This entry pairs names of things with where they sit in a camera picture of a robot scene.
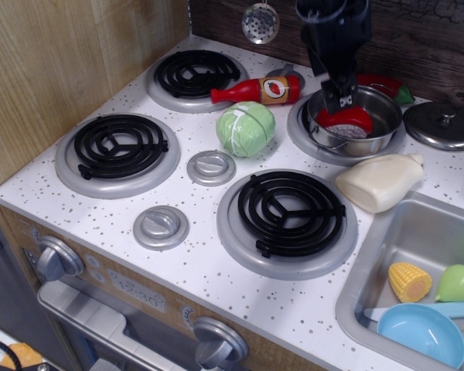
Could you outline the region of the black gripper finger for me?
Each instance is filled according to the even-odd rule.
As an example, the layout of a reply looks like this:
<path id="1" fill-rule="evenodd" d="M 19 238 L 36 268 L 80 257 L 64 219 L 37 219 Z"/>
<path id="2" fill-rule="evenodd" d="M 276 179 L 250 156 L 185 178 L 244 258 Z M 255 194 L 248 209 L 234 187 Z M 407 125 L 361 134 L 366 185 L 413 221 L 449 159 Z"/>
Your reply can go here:
<path id="1" fill-rule="evenodd" d="M 327 80 L 322 82 L 321 89 L 328 113 L 336 114 L 353 107 L 358 85 L 356 81 L 353 81 L 347 87 L 340 89 L 334 82 Z"/>

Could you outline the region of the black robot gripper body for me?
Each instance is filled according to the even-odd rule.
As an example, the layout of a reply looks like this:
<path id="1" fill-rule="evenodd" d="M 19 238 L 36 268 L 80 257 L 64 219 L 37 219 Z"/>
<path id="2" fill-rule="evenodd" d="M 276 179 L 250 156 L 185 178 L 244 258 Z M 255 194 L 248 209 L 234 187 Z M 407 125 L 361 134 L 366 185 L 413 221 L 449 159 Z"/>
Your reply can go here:
<path id="1" fill-rule="evenodd" d="M 313 73 L 327 73 L 333 83 L 351 83 L 356 74 L 356 54 L 371 40 L 368 1 L 297 1 L 303 22 L 301 39 Z"/>

